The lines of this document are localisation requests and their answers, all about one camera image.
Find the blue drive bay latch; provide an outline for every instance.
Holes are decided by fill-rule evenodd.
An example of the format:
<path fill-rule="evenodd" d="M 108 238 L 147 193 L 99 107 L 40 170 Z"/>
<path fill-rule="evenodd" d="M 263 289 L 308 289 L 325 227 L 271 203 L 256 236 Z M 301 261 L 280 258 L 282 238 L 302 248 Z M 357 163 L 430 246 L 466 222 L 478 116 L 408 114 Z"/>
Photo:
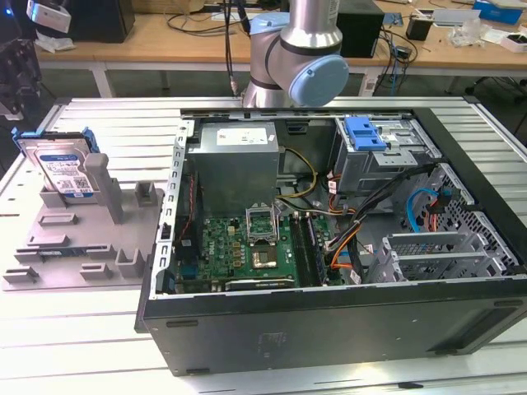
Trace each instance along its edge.
<path fill-rule="evenodd" d="M 369 118 L 347 117 L 344 123 L 356 151 L 386 151 L 388 148 L 380 139 L 377 128 L 371 124 Z"/>

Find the metal grille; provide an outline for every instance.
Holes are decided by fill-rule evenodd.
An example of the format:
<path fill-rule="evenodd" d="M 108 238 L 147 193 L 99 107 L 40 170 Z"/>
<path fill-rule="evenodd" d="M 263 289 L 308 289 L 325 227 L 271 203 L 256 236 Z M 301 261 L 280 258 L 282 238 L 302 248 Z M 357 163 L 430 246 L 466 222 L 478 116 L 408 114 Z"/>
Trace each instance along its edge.
<path fill-rule="evenodd" d="M 449 179 L 445 178 L 445 188 L 454 188 L 454 184 Z M 501 259 L 505 266 L 517 266 L 518 260 L 512 254 L 505 242 L 492 227 L 487 217 L 478 211 L 466 211 L 462 206 L 466 204 L 464 199 L 451 200 L 449 205 L 445 208 L 446 213 L 438 216 L 438 230 L 443 231 L 471 231 L 479 233 L 488 241 L 485 250 L 494 252 Z"/>
<path fill-rule="evenodd" d="M 486 251 L 487 240 L 476 233 L 430 232 L 389 235 L 375 256 L 366 282 L 499 277 L 500 258 Z"/>

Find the ram slot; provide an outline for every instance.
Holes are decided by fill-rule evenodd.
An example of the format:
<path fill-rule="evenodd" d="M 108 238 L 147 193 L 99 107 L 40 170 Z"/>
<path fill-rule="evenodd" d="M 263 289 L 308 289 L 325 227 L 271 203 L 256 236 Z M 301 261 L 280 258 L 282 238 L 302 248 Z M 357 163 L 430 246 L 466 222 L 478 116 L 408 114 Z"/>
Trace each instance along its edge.
<path fill-rule="evenodd" d="M 312 286 L 321 286 L 322 281 L 320 280 L 319 269 L 316 262 L 316 252 L 319 249 L 316 243 L 316 238 L 313 239 L 313 235 L 309 224 L 310 218 L 301 218 L 300 227 L 302 234 L 302 247 L 305 252 L 305 259 L 307 261 L 307 270 L 310 276 L 310 283 Z"/>
<path fill-rule="evenodd" d="M 326 266 L 324 265 L 324 260 L 322 259 L 322 254 L 320 253 L 319 243 L 316 239 L 315 227 L 313 226 L 313 220 L 310 217 L 306 218 L 306 223 L 310 232 L 310 241 L 312 246 L 312 253 L 314 255 L 316 272 L 319 275 L 320 284 L 324 284 L 327 278 Z"/>
<path fill-rule="evenodd" d="M 296 272 L 298 273 L 298 282 L 300 286 L 311 286 L 309 263 L 304 248 L 304 242 L 301 231 L 301 224 L 298 218 L 290 216 L 289 228 L 291 230 L 291 241 L 293 253 L 295 254 Z"/>

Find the yellow cable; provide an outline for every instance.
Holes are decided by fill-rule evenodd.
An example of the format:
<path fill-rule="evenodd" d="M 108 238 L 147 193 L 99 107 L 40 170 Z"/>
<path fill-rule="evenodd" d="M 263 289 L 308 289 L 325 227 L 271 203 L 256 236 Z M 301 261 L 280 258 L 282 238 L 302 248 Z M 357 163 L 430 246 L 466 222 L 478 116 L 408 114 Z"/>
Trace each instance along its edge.
<path fill-rule="evenodd" d="M 277 195 L 277 198 L 301 198 L 302 196 L 310 193 L 313 189 L 315 189 L 317 174 L 316 174 L 316 171 L 313 165 L 300 152 L 293 150 L 292 148 L 286 148 L 286 151 L 290 151 L 298 155 L 298 157 L 301 158 L 304 161 L 304 163 L 310 167 L 311 173 L 313 174 L 313 181 L 311 182 L 311 186 L 303 192 L 293 193 L 291 195 Z"/>

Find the motherboard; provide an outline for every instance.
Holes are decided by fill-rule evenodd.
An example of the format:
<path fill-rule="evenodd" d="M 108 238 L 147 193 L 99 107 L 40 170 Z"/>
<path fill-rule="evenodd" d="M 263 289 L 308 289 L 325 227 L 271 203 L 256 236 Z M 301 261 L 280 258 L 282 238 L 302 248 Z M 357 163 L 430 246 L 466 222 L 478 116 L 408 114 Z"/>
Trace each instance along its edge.
<path fill-rule="evenodd" d="M 180 265 L 176 282 L 185 293 L 321 286 L 328 280 L 321 251 L 329 228 L 322 216 L 207 218 L 200 259 Z"/>

